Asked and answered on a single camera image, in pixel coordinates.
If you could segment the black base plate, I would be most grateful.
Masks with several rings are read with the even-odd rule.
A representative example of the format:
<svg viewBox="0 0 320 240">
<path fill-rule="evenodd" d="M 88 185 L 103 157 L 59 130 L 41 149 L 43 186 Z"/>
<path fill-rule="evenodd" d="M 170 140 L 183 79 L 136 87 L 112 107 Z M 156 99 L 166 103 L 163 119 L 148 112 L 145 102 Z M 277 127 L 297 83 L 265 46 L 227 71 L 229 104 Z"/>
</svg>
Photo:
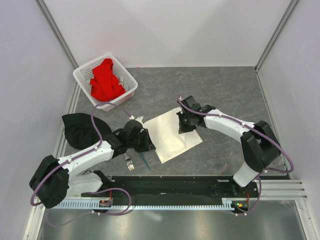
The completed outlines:
<svg viewBox="0 0 320 240">
<path fill-rule="evenodd" d="M 221 205 L 223 198 L 259 195 L 256 182 L 240 187 L 231 176 L 113 176 L 98 191 L 114 205 L 127 204 L 130 195 L 133 206 Z"/>
</svg>

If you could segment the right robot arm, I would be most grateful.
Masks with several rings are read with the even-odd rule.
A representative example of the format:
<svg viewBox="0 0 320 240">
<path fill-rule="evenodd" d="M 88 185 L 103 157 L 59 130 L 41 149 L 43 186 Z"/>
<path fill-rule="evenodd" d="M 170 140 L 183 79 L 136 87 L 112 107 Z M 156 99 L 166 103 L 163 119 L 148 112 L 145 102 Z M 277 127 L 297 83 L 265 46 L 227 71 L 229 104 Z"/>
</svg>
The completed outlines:
<svg viewBox="0 0 320 240">
<path fill-rule="evenodd" d="M 240 143 L 244 163 L 229 184 L 233 196 L 242 196 L 247 185 L 280 156 L 281 151 L 275 146 L 279 142 L 267 122 L 254 123 L 231 117 L 214 106 L 201 106 L 191 95 L 184 99 L 179 97 L 177 102 L 181 107 L 177 113 L 180 134 L 202 127 L 218 131 Z"/>
</svg>

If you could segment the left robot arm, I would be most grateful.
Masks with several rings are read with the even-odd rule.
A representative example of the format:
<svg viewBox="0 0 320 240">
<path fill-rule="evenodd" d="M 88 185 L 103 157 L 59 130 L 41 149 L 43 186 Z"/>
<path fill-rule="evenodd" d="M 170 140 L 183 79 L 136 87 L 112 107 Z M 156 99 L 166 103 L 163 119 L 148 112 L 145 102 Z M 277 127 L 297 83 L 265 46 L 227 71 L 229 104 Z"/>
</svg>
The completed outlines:
<svg viewBox="0 0 320 240">
<path fill-rule="evenodd" d="M 94 173 L 87 178 L 79 174 L 94 165 L 125 154 L 129 149 L 137 153 L 156 150 L 148 129 L 134 119 L 129 120 L 123 128 L 102 136 L 97 143 L 75 154 L 60 158 L 46 156 L 29 182 L 33 191 L 31 205 L 42 204 L 51 209 L 68 196 L 86 192 L 94 192 L 99 197 L 106 196 L 110 191 L 108 182 Z"/>
</svg>

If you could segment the blue plastic spoon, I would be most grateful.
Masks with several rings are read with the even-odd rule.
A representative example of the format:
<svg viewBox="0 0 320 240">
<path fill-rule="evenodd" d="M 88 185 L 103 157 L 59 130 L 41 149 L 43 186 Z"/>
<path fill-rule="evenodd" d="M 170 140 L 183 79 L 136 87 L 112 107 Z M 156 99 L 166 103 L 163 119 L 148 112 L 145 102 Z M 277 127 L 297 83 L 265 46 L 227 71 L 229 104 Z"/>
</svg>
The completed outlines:
<svg viewBox="0 0 320 240">
<path fill-rule="evenodd" d="M 150 168 L 150 166 L 149 166 L 149 164 L 147 162 L 147 159 L 146 159 L 145 155 L 142 152 L 140 152 L 139 155 L 140 155 L 141 159 L 143 160 L 143 162 L 144 162 L 145 166 L 147 167 L 147 169 L 150 171 L 151 168 Z"/>
</svg>

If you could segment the grey cloth in basket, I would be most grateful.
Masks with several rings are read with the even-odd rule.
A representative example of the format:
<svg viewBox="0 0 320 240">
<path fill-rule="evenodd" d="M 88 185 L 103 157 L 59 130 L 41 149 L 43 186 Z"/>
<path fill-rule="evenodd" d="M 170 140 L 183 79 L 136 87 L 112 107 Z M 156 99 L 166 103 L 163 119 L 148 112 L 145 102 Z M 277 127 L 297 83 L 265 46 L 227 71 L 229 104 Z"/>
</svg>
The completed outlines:
<svg viewBox="0 0 320 240">
<path fill-rule="evenodd" d="M 122 87 L 124 88 L 124 90 L 127 92 L 129 90 L 128 84 L 126 79 L 123 76 L 119 77 L 119 83 L 122 85 Z"/>
</svg>

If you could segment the black cloth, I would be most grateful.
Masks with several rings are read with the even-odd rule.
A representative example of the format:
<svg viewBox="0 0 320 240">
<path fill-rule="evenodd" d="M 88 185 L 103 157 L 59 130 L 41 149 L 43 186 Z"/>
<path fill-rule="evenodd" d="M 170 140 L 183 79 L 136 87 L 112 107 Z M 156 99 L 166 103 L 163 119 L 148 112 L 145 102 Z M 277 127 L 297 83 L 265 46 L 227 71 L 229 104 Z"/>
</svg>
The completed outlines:
<svg viewBox="0 0 320 240">
<path fill-rule="evenodd" d="M 95 130 L 91 115 L 72 113 L 62 116 L 64 135 L 69 145 L 77 150 L 84 150 L 100 141 Z"/>
</svg>

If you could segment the white plastic basket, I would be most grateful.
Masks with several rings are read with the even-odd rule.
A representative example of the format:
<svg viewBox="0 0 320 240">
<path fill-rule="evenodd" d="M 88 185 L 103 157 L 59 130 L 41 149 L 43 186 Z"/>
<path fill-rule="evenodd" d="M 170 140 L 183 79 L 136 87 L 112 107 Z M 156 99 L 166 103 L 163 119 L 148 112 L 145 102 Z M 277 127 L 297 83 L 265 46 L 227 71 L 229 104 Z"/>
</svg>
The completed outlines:
<svg viewBox="0 0 320 240">
<path fill-rule="evenodd" d="M 138 88 L 138 82 L 110 53 L 76 68 L 73 77 L 94 106 L 101 102 L 119 105 Z"/>
</svg>

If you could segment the red cloth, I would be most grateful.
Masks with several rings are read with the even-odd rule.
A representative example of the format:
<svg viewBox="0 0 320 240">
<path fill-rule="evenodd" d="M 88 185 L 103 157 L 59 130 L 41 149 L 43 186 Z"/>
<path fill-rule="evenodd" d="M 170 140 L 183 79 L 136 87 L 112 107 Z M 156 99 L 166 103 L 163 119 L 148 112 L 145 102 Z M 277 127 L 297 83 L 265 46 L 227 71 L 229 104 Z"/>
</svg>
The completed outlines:
<svg viewBox="0 0 320 240">
<path fill-rule="evenodd" d="M 109 102 L 126 92 L 114 75 L 113 66 L 113 60 L 106 58 L 100 65 L 92 69 L 93 78 L 89 82 L 90 95 L 100 102 Z"/>
</svg>

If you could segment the white cloth napkin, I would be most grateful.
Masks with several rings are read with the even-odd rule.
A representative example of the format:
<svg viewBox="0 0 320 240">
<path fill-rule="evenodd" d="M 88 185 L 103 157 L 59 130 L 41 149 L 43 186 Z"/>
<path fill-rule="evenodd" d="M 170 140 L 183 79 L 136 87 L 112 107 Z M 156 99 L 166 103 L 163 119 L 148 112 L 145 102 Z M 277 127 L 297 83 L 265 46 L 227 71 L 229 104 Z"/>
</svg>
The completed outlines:
<svg viewBox="0 0 320 240">
<path fill-rule="evenodd" d="M 195 130 L 179 133 L 177 114 L 180 112 L 181 108 L 176 107 L 144 123 L 161 163 L 165 163 L 203 142 Z"/>
</svg>

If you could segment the silver metal fork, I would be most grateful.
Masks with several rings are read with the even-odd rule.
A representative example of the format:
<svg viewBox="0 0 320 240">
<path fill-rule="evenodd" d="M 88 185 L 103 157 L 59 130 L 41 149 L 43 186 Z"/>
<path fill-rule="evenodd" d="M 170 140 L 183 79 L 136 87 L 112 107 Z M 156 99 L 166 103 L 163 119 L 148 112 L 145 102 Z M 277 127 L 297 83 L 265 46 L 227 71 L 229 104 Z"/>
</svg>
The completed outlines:
<svg viewBox="0 0 320 240">
<path fill-rule="evenodd" d="M 131 158 L 126 153 L 124 154 L 124 160 L 125 160 L 125 163 L 126 163 L 128 169 L 130 171 L 133 171 L 135 169 L 134 164 L 133 164 Z"/>
</svg>

